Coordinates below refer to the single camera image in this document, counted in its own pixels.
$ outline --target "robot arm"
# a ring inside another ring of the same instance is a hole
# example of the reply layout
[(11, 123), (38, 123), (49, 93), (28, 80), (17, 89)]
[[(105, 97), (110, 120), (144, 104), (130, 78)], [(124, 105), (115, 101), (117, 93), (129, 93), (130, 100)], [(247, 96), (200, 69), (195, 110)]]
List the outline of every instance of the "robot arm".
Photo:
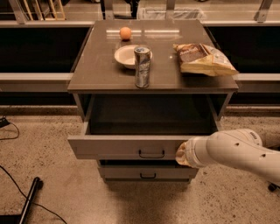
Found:
[(280, 152), (264, 148), (262, 139), (251, 129), (193, 137), (180, 145), (176, 160), (194, 168), (222, 164), (252, 172), (280, 186)]

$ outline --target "can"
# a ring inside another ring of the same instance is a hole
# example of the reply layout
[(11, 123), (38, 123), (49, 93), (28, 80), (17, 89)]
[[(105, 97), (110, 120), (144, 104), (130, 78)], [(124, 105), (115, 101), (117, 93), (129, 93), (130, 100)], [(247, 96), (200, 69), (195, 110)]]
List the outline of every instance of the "can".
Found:
[(135, 84), (139, 88), (147, 88), (150, 81), (151, 49), (147, 45), (134, 48), (135, 54)]

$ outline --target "can lid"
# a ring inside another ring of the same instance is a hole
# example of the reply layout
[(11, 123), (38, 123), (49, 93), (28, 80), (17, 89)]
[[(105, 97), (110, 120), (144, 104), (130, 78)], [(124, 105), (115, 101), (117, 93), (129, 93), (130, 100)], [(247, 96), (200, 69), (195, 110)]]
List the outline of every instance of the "can lid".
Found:
[(150, 48), (148, 46), (139, 45), (134, 48), (136, 53), (148, 53)]

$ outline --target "drawer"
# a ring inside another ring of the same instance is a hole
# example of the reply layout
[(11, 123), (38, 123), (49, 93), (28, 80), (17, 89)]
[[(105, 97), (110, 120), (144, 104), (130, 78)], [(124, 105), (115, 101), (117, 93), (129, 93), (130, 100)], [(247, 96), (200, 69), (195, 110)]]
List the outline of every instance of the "drawer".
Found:
[(77, 158), (170, 160), (190, 137), (216, 130), (204, 94), (98, 94), (68, 142)]
[(176, 161), (100, 161), (98, 168), (104, 180), (186, 181), (194, 179), (198, 169), (176, 164)]

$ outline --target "bowl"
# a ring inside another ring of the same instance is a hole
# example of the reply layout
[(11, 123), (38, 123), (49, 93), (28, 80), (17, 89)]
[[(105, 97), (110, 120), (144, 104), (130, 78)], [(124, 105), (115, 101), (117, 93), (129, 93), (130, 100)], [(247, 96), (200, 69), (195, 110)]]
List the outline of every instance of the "bowl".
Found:
[(115, 51), (115, 60), (128, 69), (135, 69), (134, 48), (137, 45), (122, 46)]

